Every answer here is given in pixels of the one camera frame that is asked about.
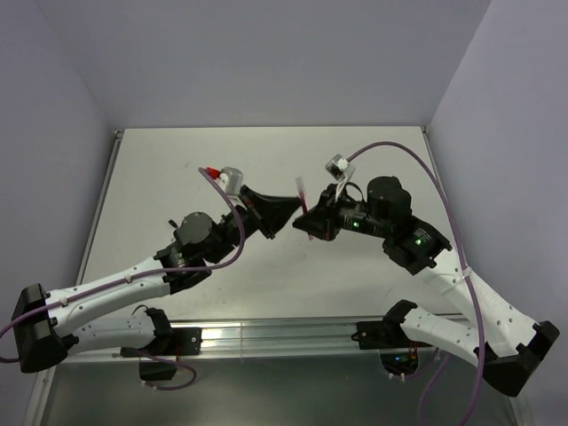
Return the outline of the aluminium rail frame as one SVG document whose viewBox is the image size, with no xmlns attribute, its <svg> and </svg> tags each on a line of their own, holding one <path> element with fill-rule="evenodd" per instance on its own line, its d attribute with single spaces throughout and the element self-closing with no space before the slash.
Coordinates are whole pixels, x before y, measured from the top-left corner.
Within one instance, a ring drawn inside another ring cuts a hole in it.
<svg viewBox="0 0 568 426">
<path fill-rule="evenodd" d="M 201 329 L 203 359 L 291 357 L 352 354 L 359 346 L 351 340 L 360 319 L 312 318 L 243 321 L 171 321 L 167 328 Z M 139 312 L 129 317 L 102 318 L 72 328 L 48 321 L 73 362 L 123 359 L 120 349 L 149 343 L 155 325 Z"/>
</svg>

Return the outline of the clear pen cap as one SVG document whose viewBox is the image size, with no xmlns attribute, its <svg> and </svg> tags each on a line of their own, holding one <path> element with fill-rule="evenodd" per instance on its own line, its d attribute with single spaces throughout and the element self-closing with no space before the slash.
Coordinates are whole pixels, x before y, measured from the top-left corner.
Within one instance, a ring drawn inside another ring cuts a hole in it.
<svg viewBox="0 0 568 426">
<path fill-rule="evenodd" d="M 296 182 L 296 189 L 297 189 L 299 195 L 304 197 L 305 196 L 304 179 L 302 177 L 296 177 L 295 182 Z"/>
</svg>

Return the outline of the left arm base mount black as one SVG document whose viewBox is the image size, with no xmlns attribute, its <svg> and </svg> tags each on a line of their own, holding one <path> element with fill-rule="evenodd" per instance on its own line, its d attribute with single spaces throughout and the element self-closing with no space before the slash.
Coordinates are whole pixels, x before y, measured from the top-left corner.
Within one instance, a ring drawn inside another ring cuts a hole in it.
<svg viewBox="0 0 568 426">
<path fill-rule="evenodd" d="M 149 343 L 143 346 L 125 346 L 119 356 L 124 359 L 138 358 L 138 375 L 145 385 L 159 390 L 168 388 L 162 382 L 170 382 L 178 373 L 189 374 L 189 384 L 196 381 L 197 373 L 183 360 L 197 356 L 201 351 L 201 329 L 165 328 L 151 332 Z"/>
</svg>

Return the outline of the red pen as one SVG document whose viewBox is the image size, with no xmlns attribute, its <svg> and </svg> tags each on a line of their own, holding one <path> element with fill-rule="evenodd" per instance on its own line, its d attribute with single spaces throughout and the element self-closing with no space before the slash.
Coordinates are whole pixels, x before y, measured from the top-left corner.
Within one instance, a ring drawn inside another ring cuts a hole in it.
<svg viewBox="0 0 568 426">
<path fill-rule="evenodd" d="M 308 209 L 307 209 L 307 204 L 306 204 L 306 199 L 305 199 L 305 192 L 304 192 L 304 189 L 302 187 L 298 187 L 298 196 L 301 200 L 302 212 L 303 212 L 303 214 L 305 214 L 305 213 L 308 212 Z M 313 236 L 308 234 L 308 240 L 312 241 Z"/>
</svg>

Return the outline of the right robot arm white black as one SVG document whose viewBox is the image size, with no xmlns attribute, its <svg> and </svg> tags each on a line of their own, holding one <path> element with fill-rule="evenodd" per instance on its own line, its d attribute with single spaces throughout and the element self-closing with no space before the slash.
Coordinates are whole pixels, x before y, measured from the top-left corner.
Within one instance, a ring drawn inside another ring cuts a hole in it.
<svg viewBox="0 0 568 426">
<path fill-rule="evenodd" d="M 524 315 L 461 266 L 450 241 L 413 216 L 411 195 L 396 177 L 372 179 L 364 201 L 337 196 L 330 185 L 293 226 L 323 241 L 334 240 L 342 230 L 381 239 L 392 262 L 435 289 L 470 323 L 465 326 L 401 300 L 382 320 L 358 323 L 351 338 L 362 350 L 410 343 L 438 347 L 481 367 L 489 385 L 516 397 L 560 335 L 551 322 Z"/>
</svg>

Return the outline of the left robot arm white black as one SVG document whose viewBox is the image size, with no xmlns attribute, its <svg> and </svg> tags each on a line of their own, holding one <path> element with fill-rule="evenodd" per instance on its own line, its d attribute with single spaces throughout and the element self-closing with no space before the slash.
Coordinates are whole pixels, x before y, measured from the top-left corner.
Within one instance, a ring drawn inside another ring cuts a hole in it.
<svg viewBox="0 0 568 426">
<path fill-rule="evenodd" d="M 175 334 L 164 310 L 110 315 L 195 287 L 216 269 L 234 263 L 255 232 L 273 239 L 302 205 L 297 196 L 264 195 L 245 185 L 238 199 L 239 205 L 232 205 L 220 221 L 200 211 L 188 214 L 168 246 L 125 271 L 59 290 L 47 291 L 41 284 L 24 288 L 8 326 L 21 372 L 40 372 L 86 351 L 118 348 L 125 356 L 168 351 Z"/>
</svg>

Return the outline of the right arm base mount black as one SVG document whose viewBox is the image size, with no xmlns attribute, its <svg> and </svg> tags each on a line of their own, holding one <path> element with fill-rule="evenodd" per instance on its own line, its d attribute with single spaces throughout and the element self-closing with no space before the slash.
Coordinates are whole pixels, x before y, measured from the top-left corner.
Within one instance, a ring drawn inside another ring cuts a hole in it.
<svg viewBox="0 0 568 426">
<path fill-rule="evenodd" d="M 384 370 L 403 378 L 417 372 L 419 344 L 411 341 L 397 325 L 387 321 L 360 321 L 351 340 L 362 351 L 379 351 Z"/>
</svg>

